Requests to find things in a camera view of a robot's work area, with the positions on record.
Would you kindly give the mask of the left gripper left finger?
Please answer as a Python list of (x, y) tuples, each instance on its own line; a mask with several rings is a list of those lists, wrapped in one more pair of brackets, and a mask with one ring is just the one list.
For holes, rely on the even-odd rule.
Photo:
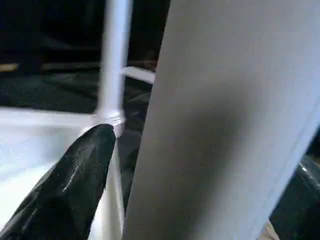
[(88, 239), (115, 144), (114, 128), (106, 123), (78, 137), (23, 199), (0, 238)]

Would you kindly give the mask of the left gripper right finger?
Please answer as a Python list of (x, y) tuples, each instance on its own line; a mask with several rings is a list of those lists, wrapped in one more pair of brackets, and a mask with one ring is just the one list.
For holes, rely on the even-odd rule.
[(270, 221), (281, 240), (320, 238), (320, 167), (311, 157), (298, 163)]

